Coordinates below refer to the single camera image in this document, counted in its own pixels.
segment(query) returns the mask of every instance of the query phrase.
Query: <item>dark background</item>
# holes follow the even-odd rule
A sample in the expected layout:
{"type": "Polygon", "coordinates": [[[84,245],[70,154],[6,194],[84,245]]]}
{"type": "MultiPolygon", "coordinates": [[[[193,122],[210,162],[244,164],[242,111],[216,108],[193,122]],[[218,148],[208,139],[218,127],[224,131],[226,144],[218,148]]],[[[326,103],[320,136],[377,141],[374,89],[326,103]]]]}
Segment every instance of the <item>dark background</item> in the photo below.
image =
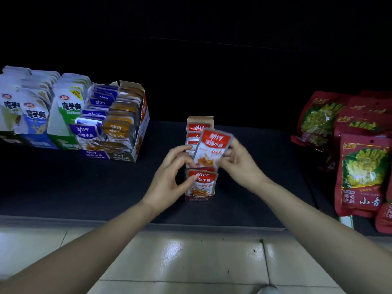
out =
{"type": "Polygon", "coordinates": [[[0,65],[139,82],[152,120],[213,115],[292,133],[315,90],[391,89],[387,9],[369,0],[9,0],[0,65]]]}

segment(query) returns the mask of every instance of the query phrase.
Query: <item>white floor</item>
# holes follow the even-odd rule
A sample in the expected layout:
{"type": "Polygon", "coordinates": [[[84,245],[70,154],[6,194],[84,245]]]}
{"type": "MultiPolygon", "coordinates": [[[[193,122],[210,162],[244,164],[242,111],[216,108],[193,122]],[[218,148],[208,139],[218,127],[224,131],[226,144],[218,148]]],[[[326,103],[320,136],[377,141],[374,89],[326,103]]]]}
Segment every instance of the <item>white floor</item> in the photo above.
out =
{"type": "MultiPolygon", "coordinates": [[[[0,227],[0,280],[87,231],[0,227]]],[[[392,237],[375,241],[392,251],[392,237]]],[[[248,294],[266,283],[283,294],[344,294],[288,233],[161,231],[140,232],[89,294],[248,294]]]]}

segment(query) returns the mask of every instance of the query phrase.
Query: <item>right hand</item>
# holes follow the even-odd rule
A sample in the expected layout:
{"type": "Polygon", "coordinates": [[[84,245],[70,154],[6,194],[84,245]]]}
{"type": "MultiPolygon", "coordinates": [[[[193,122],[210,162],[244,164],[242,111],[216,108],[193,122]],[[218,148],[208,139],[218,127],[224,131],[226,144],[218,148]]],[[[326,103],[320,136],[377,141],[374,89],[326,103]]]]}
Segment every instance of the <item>right hand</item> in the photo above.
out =
{"type": "Polygon", "coordinates": [[[268,178],[253,161],[246,148],[234,139],[225,157],[218,162],[227,173],[241,186],[257,193],[261,184],[268,178]]]}

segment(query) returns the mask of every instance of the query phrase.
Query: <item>left hand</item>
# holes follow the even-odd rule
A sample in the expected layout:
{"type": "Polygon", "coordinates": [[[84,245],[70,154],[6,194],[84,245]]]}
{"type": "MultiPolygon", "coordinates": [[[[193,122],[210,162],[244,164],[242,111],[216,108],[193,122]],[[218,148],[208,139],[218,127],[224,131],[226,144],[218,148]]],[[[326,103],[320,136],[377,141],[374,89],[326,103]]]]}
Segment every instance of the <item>left hand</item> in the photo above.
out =
{"type": "Polygon", "coordinates": [[[189,164],[191,168],[196,167],[192,158],[185,152],[191,148],[192,145],[180,145],[172,148],[155,172],[153,181],[141,203],[149,205],[156,215],[176,202],[197,180],[197,176],[193,175],[182,184],[176,184],[177,172],[184,164],[189,164]]]}

